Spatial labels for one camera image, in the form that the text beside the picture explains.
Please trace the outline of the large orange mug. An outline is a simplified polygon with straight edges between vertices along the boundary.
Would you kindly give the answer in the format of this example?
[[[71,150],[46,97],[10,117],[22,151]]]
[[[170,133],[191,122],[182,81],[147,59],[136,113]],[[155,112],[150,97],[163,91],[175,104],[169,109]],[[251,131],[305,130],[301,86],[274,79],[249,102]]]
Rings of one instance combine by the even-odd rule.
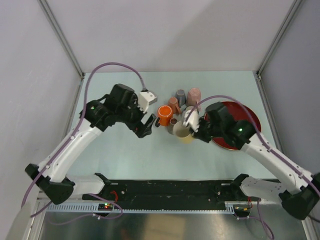
[[[168,127],[170,120],[173,117],[173,109],[169,105],[162,105],[157,109],[157,119],[155,121],[155,127],[160,126]]]

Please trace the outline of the yellow mug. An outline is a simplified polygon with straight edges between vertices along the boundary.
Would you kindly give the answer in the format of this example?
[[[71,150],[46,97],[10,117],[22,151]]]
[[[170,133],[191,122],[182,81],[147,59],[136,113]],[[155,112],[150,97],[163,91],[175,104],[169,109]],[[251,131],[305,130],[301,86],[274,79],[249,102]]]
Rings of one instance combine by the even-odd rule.
[[[172,129],[173,134],[184,144],[190,144],[194,138],[190,133],[190,128],[183,126],[182,121],[178,121]]]

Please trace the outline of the pink mug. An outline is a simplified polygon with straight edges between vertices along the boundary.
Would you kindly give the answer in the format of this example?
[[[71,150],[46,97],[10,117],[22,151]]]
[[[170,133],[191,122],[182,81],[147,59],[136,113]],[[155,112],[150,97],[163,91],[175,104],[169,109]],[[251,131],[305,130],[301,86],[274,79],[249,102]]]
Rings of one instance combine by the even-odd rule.
[[[191,88],[187,93],[186,106],[187,107],[196,106],[201,101],[201,97],[202,97],[202,94],[199,88],[197,87]]]

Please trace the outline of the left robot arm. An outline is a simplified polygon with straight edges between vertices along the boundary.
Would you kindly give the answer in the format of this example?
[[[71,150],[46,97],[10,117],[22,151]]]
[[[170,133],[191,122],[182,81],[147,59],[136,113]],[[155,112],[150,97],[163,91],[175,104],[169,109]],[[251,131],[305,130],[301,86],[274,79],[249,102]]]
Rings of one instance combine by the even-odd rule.
[[[156,95],[148,90],[136,94],[124,84],[114,85],[109,94],[86,103],[77,125],[60,145],[41,163],[30,163],[25,172],[55,205],[77,195],[107,199],[111,182],[103,174],[71,177],[67,172],[84,149],[115,123],[125,124],[138,138],[150,135],[157,118],[151,114],[145,123],[142,119],[156,101]]]

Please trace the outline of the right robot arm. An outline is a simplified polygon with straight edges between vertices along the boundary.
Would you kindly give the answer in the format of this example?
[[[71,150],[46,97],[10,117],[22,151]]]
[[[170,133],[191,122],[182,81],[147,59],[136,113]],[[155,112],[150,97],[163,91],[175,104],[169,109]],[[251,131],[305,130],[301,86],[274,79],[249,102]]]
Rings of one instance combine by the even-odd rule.
[[[214,137],[223,138],[278,179],[272,182],[240,174],[231,182],[232,197],[238,201],[245,197],[271,201],[280,204],[292,217],[305,220],[320,200],[320,175],[302,168],[272,146],[253,119],[235,120],[222,102],[209,105],[205,113],[209,119],[199,117],[196,108],[184,116],[183,124],[191,127],[195,139],[208,143]]]

